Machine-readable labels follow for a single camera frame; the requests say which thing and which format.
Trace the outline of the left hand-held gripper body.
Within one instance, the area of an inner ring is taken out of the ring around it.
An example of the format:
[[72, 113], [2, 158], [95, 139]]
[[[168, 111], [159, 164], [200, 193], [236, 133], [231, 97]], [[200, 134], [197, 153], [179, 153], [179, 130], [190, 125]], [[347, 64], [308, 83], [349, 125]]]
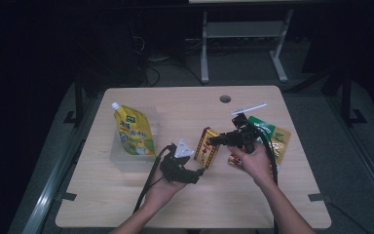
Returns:
[[188, 170], [185, 165], [194, 151], [181, 139], [178, 144], [167, 145], [160, 157], [162, 158], [160, 170], [168, 182], [181, 182], [196, 184], [201, 177], [201, 170]]

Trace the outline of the green and red snack packet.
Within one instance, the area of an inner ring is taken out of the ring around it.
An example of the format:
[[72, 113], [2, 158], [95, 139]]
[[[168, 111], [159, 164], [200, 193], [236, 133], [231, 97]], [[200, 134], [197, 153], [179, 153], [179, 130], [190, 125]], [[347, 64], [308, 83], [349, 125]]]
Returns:
[[281, 166], [284, 153], [289, 143], [290, 132], [270, 123], [250, 116], [247, 122], [244, 121], [244, 115], [235, 117], [232, 122], [237, 130], [247, 130], [251, 133], [249, 140], [246, 142], [251, 145], [255, 140], [263, 143], [266, 141], [266, 148], [271, 149], [275, 156], [277, 168]]

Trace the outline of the person's left hand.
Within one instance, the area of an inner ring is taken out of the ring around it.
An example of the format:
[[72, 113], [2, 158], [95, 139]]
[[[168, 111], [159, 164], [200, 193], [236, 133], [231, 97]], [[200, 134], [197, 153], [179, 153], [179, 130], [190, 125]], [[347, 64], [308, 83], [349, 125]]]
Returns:
[[163, 173], [157, 170], [153, 175], [153, 184], [146, 193], [141, 209], [151, 214], [157, 213], [185, 186], [186, 183], [168, 182]]

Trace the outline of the person's right hand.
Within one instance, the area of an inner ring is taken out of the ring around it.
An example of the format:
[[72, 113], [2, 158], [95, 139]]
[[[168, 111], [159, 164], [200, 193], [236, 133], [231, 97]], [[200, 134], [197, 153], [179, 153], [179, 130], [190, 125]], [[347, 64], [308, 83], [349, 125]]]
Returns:
[[254, 151], [251, 153], [246, 153], [236, 146], [228, 146], [228, 150], [242, 161], [243, 169], [254, 182], [264, 188], [274, 184], [271, 163], [265, 147], [260, 142], [255, 141], [253, 146]]

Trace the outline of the aluminium rail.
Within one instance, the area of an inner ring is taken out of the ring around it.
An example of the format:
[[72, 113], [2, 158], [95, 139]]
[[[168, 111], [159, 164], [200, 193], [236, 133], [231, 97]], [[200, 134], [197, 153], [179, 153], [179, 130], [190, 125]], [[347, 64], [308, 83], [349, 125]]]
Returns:
[[338, 104], [334, 97], [327, 97], [326, 102], [332, 110], [332, 113], [336, 116], [338, 123], [341, 126], [344, 134], [349, 139], [350, 144], [355, 149], [356, 155], [362, 162], [365, 172], [374, 186], [374, 161], [371, 158], [371, 154], [365, 149], [365, 146], [354, 131], [355, 124], [366, 123], [365, 118], [358, 109], [354, 109], [354, 117], [348, 116], [348, 119], [345, 119], [343, 116], [342, 107]]
[[59, 188], [70, 168], [77, 163], [84, 144], [85, 140], [81, 139], [70, 143], [62, 151], [21, 234], [41, 234]]

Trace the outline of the white metal desk frame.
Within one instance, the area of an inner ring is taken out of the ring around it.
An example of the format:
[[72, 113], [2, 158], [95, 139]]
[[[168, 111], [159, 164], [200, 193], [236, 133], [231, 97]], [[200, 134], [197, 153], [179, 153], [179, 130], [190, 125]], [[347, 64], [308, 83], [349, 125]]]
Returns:
[[276, 47], [270, 52], [271, 61], [282, 83], [288, 78], [281, 64], [281, 49], [290, 26], [293, 10], [289, 9], [283, 20], [262, 21], [209, 21], [207, 12], [203, 13], [201, 81], [209, 82], [207, 62], [207, 40], [220, 38], [277, 38]]

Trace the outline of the black metal stand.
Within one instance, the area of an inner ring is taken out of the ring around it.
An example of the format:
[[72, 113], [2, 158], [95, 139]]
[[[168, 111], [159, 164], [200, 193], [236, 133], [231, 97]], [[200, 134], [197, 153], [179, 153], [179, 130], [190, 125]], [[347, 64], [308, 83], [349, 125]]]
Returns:
[[352, 79], [348, 67], [331, 67], [321, 91], [327, 97], [335, 97], [338, 92], [341, 92], [340, 114], [348, 126], [366, 123], [359, 109], [351, 109]]
[[67, 113], [64, 123], [73, 124], [75, 127], [78, 127], [84, 116], [83, 86], [80, 74], [75, 76], [74, 100], [75, 110]]

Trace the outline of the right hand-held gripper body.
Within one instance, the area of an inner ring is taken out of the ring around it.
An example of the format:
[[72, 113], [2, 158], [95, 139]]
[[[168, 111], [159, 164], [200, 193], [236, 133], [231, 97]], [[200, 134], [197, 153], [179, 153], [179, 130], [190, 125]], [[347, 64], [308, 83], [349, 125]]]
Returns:
[[232, 136], [233, 145], [238, 148], [244, 148], [246, 153], [252, 153], [255, 150], [254, 142], [259, 137], [262, 137], [262, 134], [244, 114], [250, 110], [255, 110], [264, 106], [266, 106], [266, 103], [248, 108], [239, 108], [231, 112], [231, 114], [234, 115], [232, 122], [236, 127]]

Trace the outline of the yellow spout pouch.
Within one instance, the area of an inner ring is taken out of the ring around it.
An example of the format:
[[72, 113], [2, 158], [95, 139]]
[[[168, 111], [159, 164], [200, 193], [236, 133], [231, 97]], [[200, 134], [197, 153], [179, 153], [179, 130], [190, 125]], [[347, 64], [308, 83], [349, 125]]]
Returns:
[[146, 115], [118, 102], [111, 104], [114, 110], [120, 141], [130, 155], [153, 156], [155, 146]]

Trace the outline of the clear plastic container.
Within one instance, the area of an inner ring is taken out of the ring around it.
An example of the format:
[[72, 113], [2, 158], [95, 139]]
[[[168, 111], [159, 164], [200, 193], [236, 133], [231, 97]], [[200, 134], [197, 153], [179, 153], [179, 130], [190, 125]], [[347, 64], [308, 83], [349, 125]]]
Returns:
[[153, 166], [158, 154], [160, 118], [156, 108], [153, 106], [138, 106], [134, 109], [143, 112], [149, 121], [154, 140], [155, 154], [153, 156], [130, 155], [122, 146], [117, 128], [111, 148], [110, 159], [123, 173], [147, 173]]

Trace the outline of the small red and yellow box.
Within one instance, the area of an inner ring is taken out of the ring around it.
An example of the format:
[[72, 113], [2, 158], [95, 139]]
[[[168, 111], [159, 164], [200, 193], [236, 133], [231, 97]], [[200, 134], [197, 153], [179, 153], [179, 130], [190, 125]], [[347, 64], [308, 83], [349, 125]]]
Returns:
[[210, 127], [204, 128], [194, 156], [194, 160], [205, 169], [210, 168], [219, 149], [218, 145], [209, 143], [211, 137], [218, 137], [218, 133]]

